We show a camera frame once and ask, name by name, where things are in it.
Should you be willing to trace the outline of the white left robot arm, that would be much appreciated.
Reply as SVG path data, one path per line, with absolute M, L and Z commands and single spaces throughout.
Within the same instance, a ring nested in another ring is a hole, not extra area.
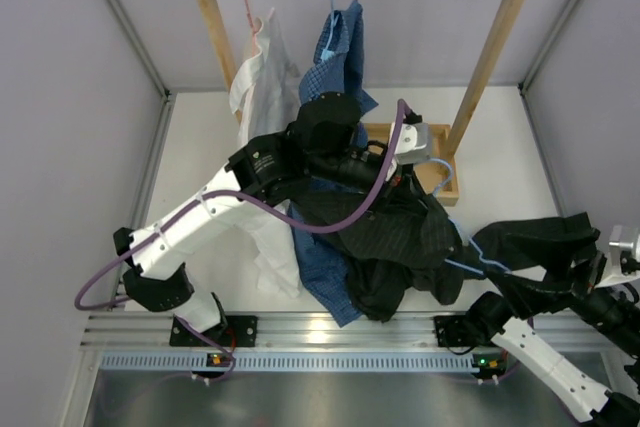
M 303 104 L 276 132 L 251 138 L 193 196 L 147 227 L 114 236 L 127 295 L 150 312 L 170 312 L 203 345 L 223 340 L 226 319 L 213 293 L 198 286 L 188 258 L 221 233 L 265 212 L 313 234 L 330 234 L 359 220 L 395 170 L 403 130 L 398 108 L 382 153 L 356 145 L 361 106 L 352 96 L 329 92 Z M 310 225 L 278 211 L 279 204 L 308 191 L 313 179 L 365 190 L 361 204 L 334 224 Z

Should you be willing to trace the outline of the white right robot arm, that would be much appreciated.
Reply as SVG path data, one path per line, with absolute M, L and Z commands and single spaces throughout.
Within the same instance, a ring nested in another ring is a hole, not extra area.
M 580 323 L 592 328 L 585 338 L 596 349 L 601 336 L 628 362 L 639 383 L 639 303 L 614 290 L 639 276 L 639 251 L 615 247 L 596 253 L 541 281 L 493 272 L 495 291 L 484 293 L 463 316 L 473 347 L 493 345 L 512 355 L 541 381 L 580 426 L 636 426 L 639 396 L 596 380 L 568 358 L 578 351 Z

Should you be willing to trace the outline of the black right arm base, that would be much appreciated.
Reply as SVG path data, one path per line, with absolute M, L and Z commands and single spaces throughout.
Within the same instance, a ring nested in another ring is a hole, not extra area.
M 496 347 L 490 333 L 495 334 L 496 327 L 503 327 L 509 319 L 510 316 L 436 316 L 437 344 L 446 348 Z

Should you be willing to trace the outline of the dark pinstriped shirt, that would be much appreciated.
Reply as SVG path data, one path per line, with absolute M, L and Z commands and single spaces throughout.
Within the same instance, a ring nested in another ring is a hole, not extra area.
M 311 233 L 347 260 L 352 305 L 387 322 L 407 290 L 454 304 L 464 281 L 543 266 L 564 272 L 596 251 L 599 237 L 587 214 L 498 221 L 466 235 L 431 194 L 402 180 L 353 224 Z

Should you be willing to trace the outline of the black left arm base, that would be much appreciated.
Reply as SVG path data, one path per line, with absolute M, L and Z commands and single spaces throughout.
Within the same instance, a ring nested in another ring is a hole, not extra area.
M 213 327 L 202 336 L 213 340 L 224 348 L 247 347 L 256 345 L 258 317 L 253 315 L 228 315 L 225 326 Z M 169 345 L 172 347 L 210 347 L 199 337 L 190 333 L 177 319 L 173 319 Z

